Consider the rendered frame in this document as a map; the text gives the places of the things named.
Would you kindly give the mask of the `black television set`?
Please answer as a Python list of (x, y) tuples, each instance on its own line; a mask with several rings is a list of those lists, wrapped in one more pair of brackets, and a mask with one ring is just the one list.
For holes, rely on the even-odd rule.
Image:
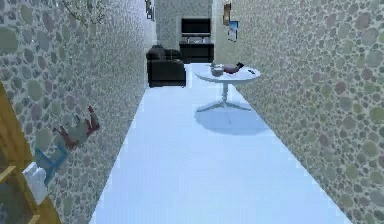
[(211, 32), (211, 20), (209, 18), (182, 18), (181, 32), (184, 34), (208, 34)]

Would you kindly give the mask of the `black sofa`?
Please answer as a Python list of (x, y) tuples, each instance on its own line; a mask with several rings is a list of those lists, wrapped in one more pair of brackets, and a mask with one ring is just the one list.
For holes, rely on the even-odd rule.
[(153, 45), (146, 53), (148, 85), (150, 88), (162, 86), (186, 86), (186, 71), (181, 53), (176, 49), (166, 49)]

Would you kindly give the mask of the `blue framed wall picture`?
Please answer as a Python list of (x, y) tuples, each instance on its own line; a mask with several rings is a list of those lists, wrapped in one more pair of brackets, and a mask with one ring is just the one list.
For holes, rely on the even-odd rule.
[(230, 21), (228, 26), (228, 39), (230, 41), (236, 42), (238, 37), (238, 22)]

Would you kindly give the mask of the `white box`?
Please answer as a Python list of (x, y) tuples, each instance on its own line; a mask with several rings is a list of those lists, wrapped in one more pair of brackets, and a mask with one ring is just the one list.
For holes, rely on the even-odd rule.
[(46, 171), (39, 167), (36, 162), (32, 162), (24, 169), (22, 174), (36, 204), (40, 205), (48, 195), (48, 190), (44, 183)]

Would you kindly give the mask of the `dark framed wall picture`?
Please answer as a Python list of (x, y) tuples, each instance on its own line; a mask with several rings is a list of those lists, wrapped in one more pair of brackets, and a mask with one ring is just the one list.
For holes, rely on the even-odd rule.
[(152, 4), (152, 0), (145, 0), (146, 4), (146, 16), (149, 20), (155, 20), (155, 7)]

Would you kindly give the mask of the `brown framed wall picture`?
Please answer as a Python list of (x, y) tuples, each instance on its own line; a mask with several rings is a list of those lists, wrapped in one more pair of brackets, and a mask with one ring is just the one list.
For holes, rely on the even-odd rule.
[(230, 11), (231, 11), (231, 3), (224, 4), (224, 11), (223, 11), (223, 25), (224, 26), (229, 26)]

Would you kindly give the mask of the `white round pedestal table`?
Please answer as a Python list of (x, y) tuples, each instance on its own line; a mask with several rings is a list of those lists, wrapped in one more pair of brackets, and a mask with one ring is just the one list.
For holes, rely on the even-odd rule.
[[(198, 112), (204, 112), (215, 108), (236, 108), (249, 111), (249, 108), (245, 108), (228, 101), (228, 89), (230, 85), (246, 83), (255, 80), (261, 75), (261, 73), (255, 68), (244, 66), (234, 74), (228, 74), (224, 72), (222, 76), (214, 77), (211, 73), (210, 67), (211, 66), (209, 64), (199, 63), (197, 66), (193, 67), (193, 74), (201, 80), (221, 84), (222, 97), (220, 101), (213, 103), (210, 106), (201, 107), (198, 109)], [(255, 74), (250, 73), (248, 70), (253, 70)]]

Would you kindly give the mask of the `black television stand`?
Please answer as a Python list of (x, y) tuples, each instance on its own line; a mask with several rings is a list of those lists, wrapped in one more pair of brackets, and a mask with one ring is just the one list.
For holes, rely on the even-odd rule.
[(213, 43), (180, 43), (179, 49), (185, 64), (211, 63), (214, 60)]

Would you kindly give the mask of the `blue stand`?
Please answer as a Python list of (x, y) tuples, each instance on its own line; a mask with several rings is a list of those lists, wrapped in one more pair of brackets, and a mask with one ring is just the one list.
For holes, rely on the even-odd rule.
[(50, 157), (47, 157), (40, 149), (35, 149), (35, 162), (46, 171), (45, 185), (49, 184), (54, 176), (55, 170), (64, 162), (67, 156), (68, 151), (61, 144), (57, 145), (54, 153)]

